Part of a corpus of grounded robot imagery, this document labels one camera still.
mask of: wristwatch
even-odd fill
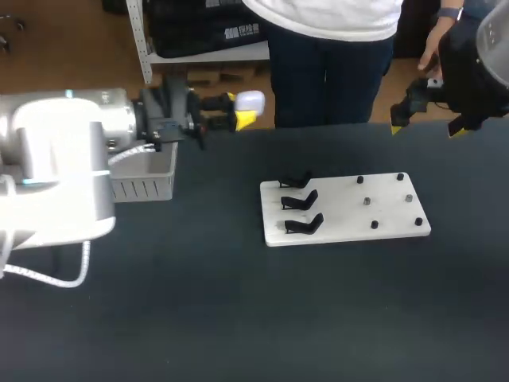
[[[463,7],[461,8],[440,8],[437,16],[439,18],[452,18],[454,21],[459,21],[463,14]]]

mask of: black clip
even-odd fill
[[[311,178],[313,177],[313,173],[311,171],[307,171],[304,174],[304,177],[302,179],[293,179],[291,177],[284,177],[279,181],[279,188],[281,189],[288,189],[288,188],[294,188],[294,189],[303,189],[305,188]]]
[[[283,205],[283,209],[300,209],[301,211],[308,211],[311,207],[313,207],[317,199],[318,191],[314,189],[304,201],[295,199],[294,197],[282,197],[281,204]]]
[[[324,222],[324,215],[319,213],[309,224],[301,223],[295,220],[285,220],[286,233],[303,233],[312,235]]]

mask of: metal shelf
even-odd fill
[[[215,52],[197,54],[195,56],[162,58],[155,52],[151,52],[147,44],[143,28],[143,5],[142,0],[126,0],[129,10],[130,24],[133,29],[134,42],[138,50],[140,66],[142,67],[143,79],[146,84],[152,82],[152,64],[181,64],[187,62],[222,62],[222,61],[248,61],[268,60],[269,47],[265,42],[244,45],[236,48],[218,50]]]
[[[195,56],[186,56],[178,58],[162,58],[156,53],[149,55],[151,64],[179,64],[184,62],[215,62],[215,61],[249,61],[249,60],[268,60],[269,46],[266,41],[256,44],[238,46],[218,50],[210,53],[196,54]]]

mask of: white cable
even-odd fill
[[[115,163],[123,161],[124,159],[126,159],[128,157],[132,157],[133,155],[141,154],[141,153],[153,153],[154,151],[155,151],[155,148],[152,144],[136,146],[136,147],[133,147],[132,149],[123,151],[120,154],[116,154],[114,157],[111,157],[110,159],[108,159],[108,165],[113,166]]]
[[[90,241],[84,241],[81,246],[81,269],[80,275],[74,281],[64,281],[55,279],[51,276],[43,275],[42,273],[31,271],[30,269],[17,267],[15,265],[7,264],[4,272],[14,273],[16,275],[25,276],[29,279],[41,281],[43,283],[53,285],[60,288],[76,288],[83,284],[88,273],[88,265],[90,263]]]
[[[132,157],[133,155],[140,154],[140,153],[153,153],[155,151],[155,148],[153,145],[141,145],[134,147],[132,149],[123,151],[120,154],[115,155],[114,157],[111,157],[108,160],[108,165],[112,166],[115,163],[118,163],[128,157]],[[7,184],[7,196],[12,196],[16,194],[16,183],[14,182],[14,179],[10,175],[1,175],[0,181],[5,181]],[[7,232],[6,240],[4,241],[3,248],[2,248],[2,255],[0,256],[0,259],[5,258],[8,259],[10,252],[12,251],[13,247],[13,241],[14,241],[14,230],[10,230]],[[53,285],[55,287],[60,288],[76,288],[80,286],[83,281],[85,281],[85,278],[87,277],[88,273],[88,266],[90,264],[90,241],[84,241],[81,246],[81,268],[80,268],[80,274],[78,275],[78,278],[74,281],[64,281],[55,279],[51,276],[43,275],[42,273],[31,271],[30,269],[17,267],[14,265],[5,265],[3,271],[8,273],[14,273],[16,275],[25,276],[29,279],[34,279],[37,281],[41,281],[43,283]]]

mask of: screw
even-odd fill
[[[103,103],[109,103],[110,102],[110,95],[108,92],[102,92],[101,93],[101,99],[103,100]]]

